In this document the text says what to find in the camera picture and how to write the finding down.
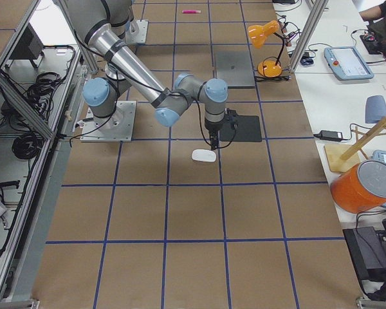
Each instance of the wooden stand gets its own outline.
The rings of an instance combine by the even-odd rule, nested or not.
[[[356,127],[353,130],[356,133],[356,143],[353,145],[336,145],[329,144],[324,146],[327,162],[329,164],[330,171],[334,173],[343,173],[348,171],[352,166],[360,163],[358,151],[360,151],[366,159],[369,159],[362,150],[363,146],[372,140],[372,138],[380,135],[386,135],[380,133],[386,130],[386,117],[383,117],[372,129],[367,133],[359,132]]]

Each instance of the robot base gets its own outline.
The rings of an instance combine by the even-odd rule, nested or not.
[[[118,123],[112,129],[106,129],[102,131],[96,130],[96,124],[94,121],[85,122],[82,134],[91,132],[88,136],[80,137],[82,142],[131,142],[133,134],[134,116],[136,115],[136,101],[118,101],[117,102],[117,113],[123,115],[123,120]],[[86,117],[93,117],[93,113],[89,109]]]
[[[139,33],[137,33],[134,36],[126,37],[127,45],[146,43],[147,27],[149,25],[149,21],[143,19],[143,20],[136,20],[136,22],[137,22],[137,25],[139,26]]]

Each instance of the lamp arm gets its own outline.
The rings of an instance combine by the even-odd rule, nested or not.
[[[283,53],[283,49],[284,49],[284,38],[283,38],[283,36],[277,34],[276,32],[274,32],[273,34],[282,40],[282,48],[280,49],[280,53],[277,56],[277,60],[276,60],[276,65],[277,65],[280,61],[280,57],[282,57],[282,53]]]

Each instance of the orange desk lamp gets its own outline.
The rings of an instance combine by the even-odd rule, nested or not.
[[[276,61],[265,60],[260,62],[257,66],[257,71],[265,77],[277,77],[282,73],[282,67],[280,66],[280,56],[282,55],[284,49],[284,38],[276,33],[276,31],[279,31],[279,29],[279,23],[277,21],[271,21],[264,26],[259,24],[249,26],[247,31],[252,45],[256,48],[262,47],[268,36],[271,34],[274,34],[282,40],[282,48],[280,49],[280,53],[277,56]]]

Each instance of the power adapter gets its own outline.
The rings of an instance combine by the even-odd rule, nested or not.
[[[313,136],[319,140],[330,140],[332,142],[341,142],[344,140],[342,132],[337,131],[321,130],[319,133],[313,134]]]

